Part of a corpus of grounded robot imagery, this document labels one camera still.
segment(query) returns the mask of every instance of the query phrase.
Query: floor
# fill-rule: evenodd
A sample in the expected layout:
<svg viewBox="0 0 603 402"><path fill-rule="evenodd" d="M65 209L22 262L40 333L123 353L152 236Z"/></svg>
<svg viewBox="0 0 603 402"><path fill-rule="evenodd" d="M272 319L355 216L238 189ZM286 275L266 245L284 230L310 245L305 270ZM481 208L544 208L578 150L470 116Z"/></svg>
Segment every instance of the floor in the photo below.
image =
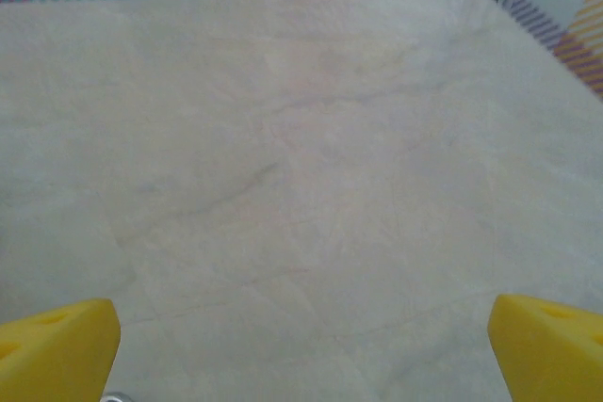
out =
<svg viewBox="0 0 603 402"><path fill-rule="evenodd" d="M110 297L138 402L505 401L603 312L603 105L490 0L2 6L0 321Z"/></svg>

